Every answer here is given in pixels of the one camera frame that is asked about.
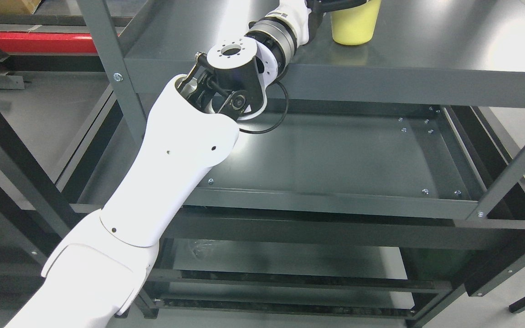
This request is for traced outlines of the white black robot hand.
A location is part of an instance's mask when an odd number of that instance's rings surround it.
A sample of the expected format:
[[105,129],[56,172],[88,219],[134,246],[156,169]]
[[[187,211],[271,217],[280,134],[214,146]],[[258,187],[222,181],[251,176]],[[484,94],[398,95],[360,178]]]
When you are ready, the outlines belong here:
[[296,46],[303,46],[313,40],[326,13],[366,3],[366,0],[280,0],[279,6],[268,15],[286,21],[294,32]]

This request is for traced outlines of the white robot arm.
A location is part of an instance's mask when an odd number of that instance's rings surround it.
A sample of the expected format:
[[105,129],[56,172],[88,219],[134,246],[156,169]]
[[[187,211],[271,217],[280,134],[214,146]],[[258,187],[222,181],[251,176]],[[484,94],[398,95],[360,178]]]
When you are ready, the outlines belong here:
[[240,120],[267,105],[299,46],[310,9],[281,4],[243,36],[196,54],[152,106],[133,164],[106,204],[83,218],[44,264],[44,284],[8,328],[104,328],[144,286],[160,238],[210,170],[232,152]]

